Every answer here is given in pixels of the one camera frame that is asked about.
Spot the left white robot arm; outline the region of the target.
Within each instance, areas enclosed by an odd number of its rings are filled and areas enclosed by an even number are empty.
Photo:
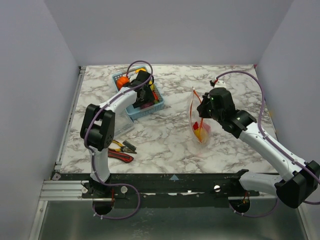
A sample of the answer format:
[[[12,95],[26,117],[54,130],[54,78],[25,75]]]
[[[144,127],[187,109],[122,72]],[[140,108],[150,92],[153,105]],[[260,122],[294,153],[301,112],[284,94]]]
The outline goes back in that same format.
[[[111,175],[108,148],[115,136],[116,116],[145,98],[145,89],[152,79],[151,72],[141,70],[109,100],[99,105],[90,104],[85,110],[80,137],[91,157],[90,177],[96,181],[93,191],[101,198],[111,191],[111,185],[106,182]]]

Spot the clear zip top bag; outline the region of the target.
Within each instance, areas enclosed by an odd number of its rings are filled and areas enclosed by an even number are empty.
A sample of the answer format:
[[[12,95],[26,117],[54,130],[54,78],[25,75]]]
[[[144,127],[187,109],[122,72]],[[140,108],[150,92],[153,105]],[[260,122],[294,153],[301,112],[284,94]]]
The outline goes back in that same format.
[[[195,136],[194,130],[193,130],[193,124],[195,122],[201,122],[201,123],[204,122],[207,124],[207,122],[203,118],[199,117],[199,114],[197,111],[197,107],[201,104],[201,102],[202,102],[202,100],[201,100],[200,96],[198,95],[196,89],[194,87],[192,87],[190,95],[187,99],[187,105],[186,105],[186,116],[188,119],[189,130],[190,130],[191,137],[193,138],[193,140],[195,142],[202,144],[202,145],[205,145],[209,140],[209,136],[210,136],[211,132],[206,133],[204,141],[200,142],[197,139],[197,137]]]

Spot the red bell pepper toy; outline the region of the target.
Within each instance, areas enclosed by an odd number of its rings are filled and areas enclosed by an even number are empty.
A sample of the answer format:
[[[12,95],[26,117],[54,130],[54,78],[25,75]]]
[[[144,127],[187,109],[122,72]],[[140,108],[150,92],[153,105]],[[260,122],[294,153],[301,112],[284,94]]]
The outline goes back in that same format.
[[[208,124],[206,124],[205,122],[201,123],[201,122],[196,121],[192,125],[192,128],[195,133],[199,133],[202,130],[206,131],[208,134],[211,132],[211,127]]]

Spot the yellow lemon toy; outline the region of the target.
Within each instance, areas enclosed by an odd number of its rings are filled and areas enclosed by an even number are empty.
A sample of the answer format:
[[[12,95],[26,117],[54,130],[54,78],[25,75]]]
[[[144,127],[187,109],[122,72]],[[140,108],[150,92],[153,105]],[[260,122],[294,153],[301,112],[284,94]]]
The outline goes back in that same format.
[[[198,127],[196,130],[194,130],[194,135],[200,142],[204,141],[204,139],[206,138],[206,133],[207,132],[204,130],[203,127]]]

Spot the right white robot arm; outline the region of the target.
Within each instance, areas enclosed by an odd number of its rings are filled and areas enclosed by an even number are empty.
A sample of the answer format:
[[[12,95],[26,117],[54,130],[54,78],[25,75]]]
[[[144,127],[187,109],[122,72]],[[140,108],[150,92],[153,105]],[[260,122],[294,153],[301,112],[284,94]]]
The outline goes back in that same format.
[[[320,165],[293,154],[269,136],[250,113],[237,110],[226,88],[215,87],[206,92],[197,111],[199,117],[215,120],[223,130],[253,148],[279,174],[276,177],[245,170],[230,183],[234,195],[241,196],[247,191],[267,193],[296,209],[317,189]]]

